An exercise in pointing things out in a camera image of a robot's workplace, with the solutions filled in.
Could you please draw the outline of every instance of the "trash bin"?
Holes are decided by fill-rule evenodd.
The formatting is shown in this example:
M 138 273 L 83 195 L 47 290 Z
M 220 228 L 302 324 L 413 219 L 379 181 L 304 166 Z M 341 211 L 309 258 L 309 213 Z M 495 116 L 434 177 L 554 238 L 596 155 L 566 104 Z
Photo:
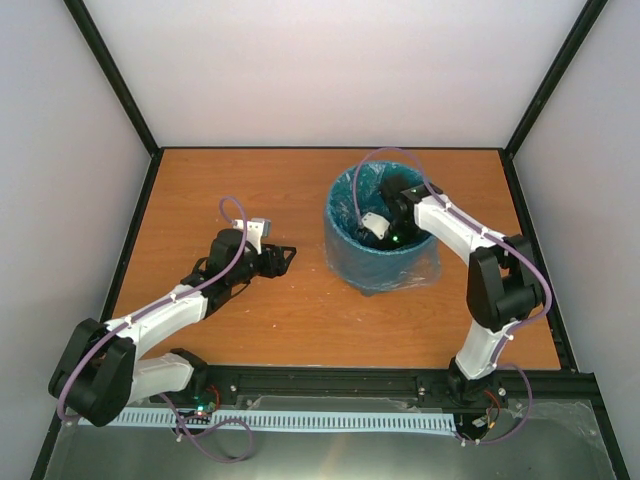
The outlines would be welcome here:
M 329 268 L 364 295 L 431 285 L 440 277 L 437 239 L 424 232 L 415 243 L 396 250 L 376 250 L 362 245 L 353 205 L 355 167 L 342 173 L 331 186 L 324 210 L 325 252 Z M 377 213 L 391 220 L 378 189 L 382 181 L 402 173 L 411 184 L 422 182 L 417 170 L 393 162 L 370 162 L 360 169 L 357 196 L 361 214 Z

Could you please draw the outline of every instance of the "robotic arm link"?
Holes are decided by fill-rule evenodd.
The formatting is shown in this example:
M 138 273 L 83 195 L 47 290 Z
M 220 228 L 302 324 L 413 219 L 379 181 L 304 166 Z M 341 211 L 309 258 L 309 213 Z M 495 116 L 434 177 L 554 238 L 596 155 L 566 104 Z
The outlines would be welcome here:
M 468 265 L 466 301 L 473 320 L 462 349 L 449 365 L 449 393 L 456 403 L 466 404 L 486 388 L 506 342 L 513 339 L 511 332 L 544 295 L 534 273 L 518 258 L 533 262 L 527 239 L 488 229 L 455 207 L 438 187 L 430 187 L 409 186 L 402 174 L 387 178 L 380 194 L 393 220 L 373 233 L 383 248 L 394 248 L 394 240 L 425 230 Z M 370 230 L 368 224 L 383 225 L 372 215 L 376 214 L 367 214 L 363 222 Z M 518 255 L 496 245 L 495 239 Z
M 232 298 L 234 287 L 248 285 L 256 276 L 275 278 L 287 272 L 296 249 L 262 244 L 270 225 L 269 220 L 261 218 L 248 221 L 246 227 L 244 221 L 234 221 L 233 228 L 218 233 L 209 256 L 199 259 L 191 274 L 164 297 L 125 317 L 105 323 L 93 319 L 81 322 L 51 378 L 49 393 L 59 398 L 64 391 L 66 405 L 95 426 L 108 424 L 126 405 L 145 397 L 185 388 L 200 395 L 206 388 L 207 364 L 194 354 L 174 349 L 159 358 L 141 357 L 181 328 L 220 309 Z M 204 288 L 194 288 L 206 284 L 230 264 L 242 245 L 245 228 L 247 242 L 233 267 Z M 91 356 L 68 386 L 72 372 L 108 335 L 112 338 Z

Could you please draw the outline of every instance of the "white wall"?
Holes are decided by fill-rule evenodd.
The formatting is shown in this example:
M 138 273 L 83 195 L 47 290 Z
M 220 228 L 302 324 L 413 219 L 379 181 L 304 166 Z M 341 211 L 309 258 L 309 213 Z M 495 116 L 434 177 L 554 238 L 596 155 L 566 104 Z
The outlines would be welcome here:
M 47 383 L 97 316 L 148 165 L 62 1 L 0 14 L 0 477 L 29 478 Z
M 161 145 L 506 145 L 584 0 L 88 0 Z
M 581 369 L 640 478 L 640 3 L 609 2 L 515 163 Z

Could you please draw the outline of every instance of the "black frame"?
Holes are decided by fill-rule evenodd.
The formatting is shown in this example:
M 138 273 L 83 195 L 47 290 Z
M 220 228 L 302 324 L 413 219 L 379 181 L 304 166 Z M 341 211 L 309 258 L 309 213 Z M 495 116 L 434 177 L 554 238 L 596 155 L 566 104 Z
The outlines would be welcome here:
M 118 70 L 113 57 L 109 53 L 107 46 L 93 22 L 84 2 L 82 0 L 64 0 L 64 3 L 75 20 L 78 28 L 82 32 L 89 48 L 93 52 L 116 96 L 118 97 L 118 100 L 122 104 L 122 107 L 138 133 L 140 140 L 151 157 L 151 162 L 144 180 L 142 191 L 131 220 L 125 244 L 102 312 L 101 319 L 102 321 L 105 321 L 111 318 L 113 314 L 165 148 L 159 147 L 153 138 L 142 113 L 137 107 L 124 78 Z M 522 233 L 531 240 L 535 260 L 540 266 L 542 273 L 547 278 L 547 267 L 529 215 L 520 182 L 518 180 L 518 175 L 514 165 L 514 158 L 606 4 L 607 0 L 587 0 L 585 2 L 585 5 L 576 19 L 573 28 L 569 32 L 565 42 L 556 55 L 556 58 L 536 91 L 508 144 L 504 148 L 498 149 L 482 148 L 482 150 L 498 151 L 516 215 L 520 223 L 520 228 L 522 229 Z M 300 147 L 284 146 L 269 148 Z M 377 147 L 362 146 L 348 148 Z M 600 395 L 597 381 L 593 374 L 584 374 L 578 371 L 578 366 L 571 350 L 562 315 L 556 302 L 554 302 L 553 308 L 547 315 L 547 318 L 561 369 L 559 371 L 527 371 L 527 376 L 531 381 L 536 397 L 589 400 L 594 408 L 594 412 L 617 477 L 620 479 L 629 478 L 615 434 L 609 421 L 609 416 L 604 406 L 602 396 Z M 263 395 L 297 394 L 316 396 L 314 392 L 322 390 L 322 392 L 325 392 L 324 395 L 326 395 L 326 391 L 328 390 L 330 394 L 334 394 L 336 396 L 394 396 L 413 399 L 418 402 L 418 404 L 421 404 L 420 402 L 425 404 L 425 402 L 428 403 L 429 400 L 425 400 L 425 397 L 422 397 L 421 399 L 418 394 L 418 388 L 420 385 L 438 385 L 443 381 L 446 383 L 446 370 L 441 369 L 402 370 L 215 366 L 215 368 L 210 368 L 209 375 L 215 380 L 216 385 L 221 387 L 223 403 L 234 403 L 238 395 L 250 397 L 252 394 L 260 393 Z M 392 379 L 392 384 L 394 385 L 393 388 L 395 389 L 393 392 L 390 392 L 389 388 L 387 388 L 390 378 Z M 515 372 L 500 372 L 499 379 L 511 395 L 526 396 L 523 385 Z M 469 410 L 460 408 L 453 404 L 447 404 L 446 402 L 439 406 L 452 413 L 460 413 Z M 31 477 L 32 480 L 44 478 L 59 430 L 60 420 L 56 415 L 54 415 L 42 450 L 36 462 Z

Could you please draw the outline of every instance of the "orange wooden surface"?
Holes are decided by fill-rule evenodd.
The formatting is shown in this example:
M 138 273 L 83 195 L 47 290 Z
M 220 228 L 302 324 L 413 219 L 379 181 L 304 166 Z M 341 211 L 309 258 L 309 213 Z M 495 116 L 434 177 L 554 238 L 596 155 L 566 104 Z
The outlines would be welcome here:
M 495 151 L 416 151 L 434 183 L 462 209 L 505 234 L 519 232 Z M 249 217 L 272 220 L 270 243 L 298 249 L 287 275 L 256 279 L 213 316 L 150 352 L 183 347 L 209 363 L 446 368 L 470 325 L 466 267 L 440 245 L 431 287 L 364 297 L 326 267 L 322 211 L 333 180 L 364 150 L 184 149 L 164 153 L 116 315 L 166 294 L 206 256 L 234 195 Z M 401 160 L 395 154 L 381 159 Z M 503 356 L 558 368 L 547 323 L 518 332 Z

